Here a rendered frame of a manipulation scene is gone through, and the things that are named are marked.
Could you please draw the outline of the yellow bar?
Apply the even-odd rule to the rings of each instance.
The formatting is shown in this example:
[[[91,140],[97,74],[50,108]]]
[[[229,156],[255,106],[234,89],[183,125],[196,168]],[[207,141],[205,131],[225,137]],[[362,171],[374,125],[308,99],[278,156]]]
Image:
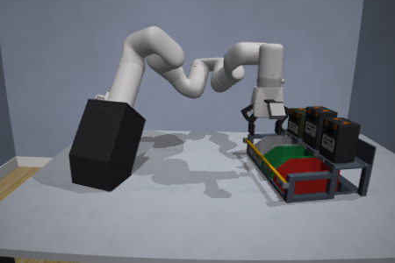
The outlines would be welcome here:
[[[251,149],[257,154],[257,156],[263,161],[263,163],[269,168],[269,170],[276,176],[276,178],[280,181],[280,179],[287,183],[287,181],[273,168],[270,163],[260,154],[260,152],[250,143],[248,139],[245,139],[246,143],[251,147]]]

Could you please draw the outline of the grey open bin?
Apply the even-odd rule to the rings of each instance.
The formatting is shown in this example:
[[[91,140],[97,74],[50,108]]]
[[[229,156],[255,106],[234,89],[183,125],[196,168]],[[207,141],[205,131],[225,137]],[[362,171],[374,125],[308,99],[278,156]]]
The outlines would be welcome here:
[[[262,156],[273,149],[275,146],[298,146],[298,144],[296,144],[295,141],[287,136],[264,137],[254,144],[254,147],[261,153]],[[261,165],[259,157],[253,150],[252,155]]]

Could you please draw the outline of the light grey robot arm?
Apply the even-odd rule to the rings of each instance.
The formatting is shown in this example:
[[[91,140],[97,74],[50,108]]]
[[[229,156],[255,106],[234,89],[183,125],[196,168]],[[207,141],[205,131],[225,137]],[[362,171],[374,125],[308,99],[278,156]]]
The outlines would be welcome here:
[[[284,47],[259,42],[237,43],[224,58],[196,59],[190,65],[187,78],[181,67],[183,49],[161,28],[150,26],[126,38],[110,92],[104,96],[98,94],[95,99],[124,102],[133,107],[144,75],[146,56],[147,64],[188,98],[199,98],[203,94],[209,71],[213,71],[211,86],[214,91],[221,93],[230,89],[243,78],[242,65],[258,65],[258,86],[278,88],[285,82],[281,78]]]

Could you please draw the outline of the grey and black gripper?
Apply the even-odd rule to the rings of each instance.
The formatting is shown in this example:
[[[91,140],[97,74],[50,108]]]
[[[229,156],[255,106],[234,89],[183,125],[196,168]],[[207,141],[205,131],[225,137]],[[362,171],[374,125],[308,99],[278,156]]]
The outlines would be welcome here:
[[[261,87],[261,86],[254,86],[252,97],[251,97],[251,104],[246,107],[245,109],[241,110],[242,115],[248,121],[248,132],[254,136],[255,135],[255,124],[254,121],[259,117],[269,117],[268,110],[267,110],[267,103],[264,100],[275,100],[276,102],[284,102],[283,96],[283,89],[280,87],[278,88],[268,88],[268,87]],[[253,110],[253,113],[251,113]],[[282,124],[284,120],[290,115],[291,110],[284,106],[285,110],[285,118],[278,119],[276,121],[275,126],[275,133],[280,135],[282,131]],[[248,116],[248,111],[252,114],[250,117]]]

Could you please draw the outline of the red bin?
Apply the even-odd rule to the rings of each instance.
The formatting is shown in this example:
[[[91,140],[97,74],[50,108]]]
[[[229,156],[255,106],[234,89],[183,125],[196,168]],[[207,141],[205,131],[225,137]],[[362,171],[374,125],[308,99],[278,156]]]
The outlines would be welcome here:
[[[317,158],[288,159],[284,164],[276,169],[276,171],[282,175],[284,179],[286,178],[287,174],[319,172],[321,170],[329,171],[329,167]],[[279,185],[280,181],[274,174],[273,182],[284,193],[284,189],[282,189]],[[294,194],[325,192],[326,187],[327,179],[295,181]]]

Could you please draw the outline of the dark grey metal shelf rack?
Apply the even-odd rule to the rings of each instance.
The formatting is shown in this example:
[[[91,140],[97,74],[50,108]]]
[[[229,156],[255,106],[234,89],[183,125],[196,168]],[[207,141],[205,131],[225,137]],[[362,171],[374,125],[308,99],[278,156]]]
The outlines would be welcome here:
[[[355,153],[355,161],[349,163],[333,163],[321,154],[319,154],[319,150],[314,150],[305,142],[303,139],[298,139],[291,133],[287,131],[287,129],[282,128],[280,135],[276,133],[255,133],[254,136],[248,134],[247,138],[243,138],[244,144],[246,143],[245,139],[248,139],[252,145],[254,145],[254,139],[262,139],[264,137],[271,136],[288,136],[290,139],[295,141],[297,144],[302,146],[306,151],[311,153],[317,159],[322,161],[329,167],[329,171],[323,172],[310,172],[310,173],[295,173],[295,174],[287,174],[286,181],[287,183],[283,183],[280,179],[280,186],[284,188],[284,193],[280,188],[273,182],[273,179],[265,173],[262,169],[261,165],[258,161],[253,158],[252,149],[249,145],[247,145],[247,155],[250,159],[257,165],[257,167],[261,170],[264,176],[268,179],[271,185],[275,188],[278,194],[284,199],[286,203],[298,203],[298,202],[308,202],[308,201],[318,201],[318,200],[327,200],[334,199],[334,195],[344,195],[344,194],[354,194],[357,193],[360,196],[367,195],[368,186],[370,182],[371,170],[375,158],[375,153],[377,147],[358,138],[356,153]],[[343,176],[339,175],[337,190],[335,192],[337,178],[339,170],[342,169],[354,169],[361,168],[361,177],[359,181],[359,186],[355,186],[353,183],[345,179]],[[327,187],[326,192],[317,192],[317,193],[306,193],[306,194],[295,194],[295,181],[310,181],[310,180],[323,180],[327,179]]]

